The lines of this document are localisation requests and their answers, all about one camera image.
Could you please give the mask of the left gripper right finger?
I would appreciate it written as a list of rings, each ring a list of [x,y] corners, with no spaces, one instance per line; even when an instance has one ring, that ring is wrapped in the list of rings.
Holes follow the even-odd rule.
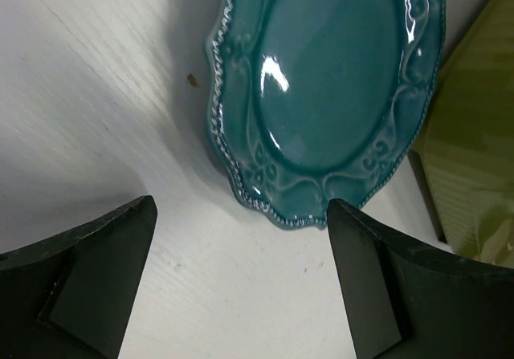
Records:
[[[432,247],[341,199],[327,219],[359,358],[512,357],[512,269]]]

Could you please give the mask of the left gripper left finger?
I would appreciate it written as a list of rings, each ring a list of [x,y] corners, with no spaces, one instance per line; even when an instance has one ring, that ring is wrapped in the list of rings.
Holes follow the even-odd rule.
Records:
[[[1,255],[3,358],[117,358],[157,222],[141,196]]]

